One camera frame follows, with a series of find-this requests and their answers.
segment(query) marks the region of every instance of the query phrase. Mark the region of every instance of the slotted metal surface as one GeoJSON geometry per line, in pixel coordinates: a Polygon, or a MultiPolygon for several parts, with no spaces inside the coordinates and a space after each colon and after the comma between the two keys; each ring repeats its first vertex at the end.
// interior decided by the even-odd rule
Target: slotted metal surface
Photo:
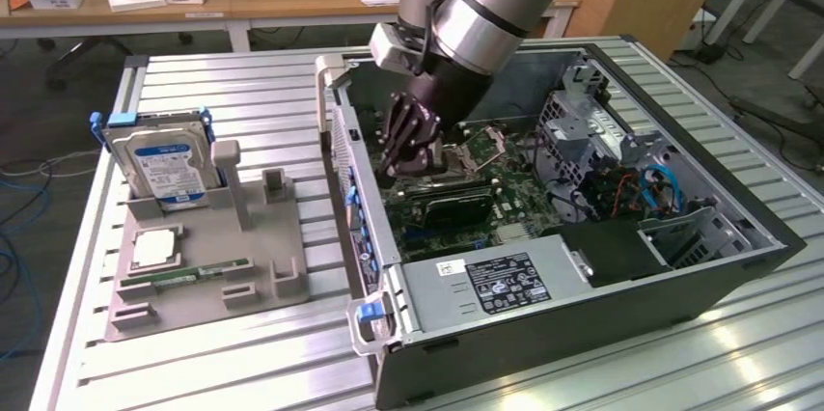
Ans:
{"type": "MultiPolygon", "coordinates": [[[[821,197],[642,48],[619,39],[595,43],[808,247],[697,320],[410,409],[820,407],[821,197]]],[[[104,342],[127,194],[104,154],[33,409],[371,409],[370,370],[351,352],[344,329],[346,278],[314,131],[311,63],[327,52],[340,49],[152,58],[145,68],[125,71],[119,93],[124,109],[207,105],[216,136],[236,139],[243,149],[241,177],[276,165],[295,178],[311,301],[143,339],[104,342]]],[[[610,91],[630,125],[649,126],[621,90],[613,86],[610,91]]]]}

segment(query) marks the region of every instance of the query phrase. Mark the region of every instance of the robotic arm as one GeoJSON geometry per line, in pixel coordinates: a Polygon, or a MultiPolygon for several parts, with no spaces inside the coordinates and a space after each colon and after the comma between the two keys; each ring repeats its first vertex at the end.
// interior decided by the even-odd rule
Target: robotic arm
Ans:
{"type": "Polygon", "coordinates": [[[481,102],[551,0],[400,0],[395,28],[378,25],[378,64],[412,74],[392,95],[378,183],[440,173],[440,135],[481,102]]]}

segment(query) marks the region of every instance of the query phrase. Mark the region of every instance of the motherboard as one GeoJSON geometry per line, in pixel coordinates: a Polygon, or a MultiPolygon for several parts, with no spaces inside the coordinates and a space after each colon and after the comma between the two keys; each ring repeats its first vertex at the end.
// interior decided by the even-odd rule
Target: motherboard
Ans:
{"type": "MultiPolygon", "coordinates": [[[[462,124],[443,145],[444,172],[380,190],[404,261],[531,239],[562,224],[534,175],[535,142],[533,130],[513,132],[501,122],[462,124]]],[[[376,166],[380,146],[367,145],[376,166]]]]}

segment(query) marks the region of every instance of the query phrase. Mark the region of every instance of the chair wheel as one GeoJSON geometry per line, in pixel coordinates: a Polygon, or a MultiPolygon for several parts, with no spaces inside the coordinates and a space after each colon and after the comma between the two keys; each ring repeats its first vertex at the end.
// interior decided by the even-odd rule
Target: chair wheel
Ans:
{"type": "Polygon", "coordinates": [[[192,37],[192,34],[189,33],[179,33],[177,40],[180,41],[180,44],[188,45],[195,41],[195,37],[192,37]]]}
{"type": "Polygon", "coordinates": [[[44,51],[50,51],[56,47],[56,44],[53,43],[53,40],[49,39],[49,38],[38,38],[37,39],[37,46],[44,51]]]}
{"type": "Polygon", "coordinates": [[[46,80],[46,88],[52,91],[65,91],[65,80],[46,80]]]}

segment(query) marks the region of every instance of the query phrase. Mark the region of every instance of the hard drive label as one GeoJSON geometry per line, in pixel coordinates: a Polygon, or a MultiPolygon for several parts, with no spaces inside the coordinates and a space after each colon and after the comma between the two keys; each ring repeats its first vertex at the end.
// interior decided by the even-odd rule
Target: hard drive label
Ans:
{"type": "Polygon", "coordinates": [[[551,298],[526,253],[470,263],[466,272],[490,315],[551,298]]]}
{"type": "Polygon", "coordinates": [[[140,148],[133,153],[157,199],[184,203],[201,197],[205,188],[197,168],[189,165],[191,146],[176,144],[140,148]]]}

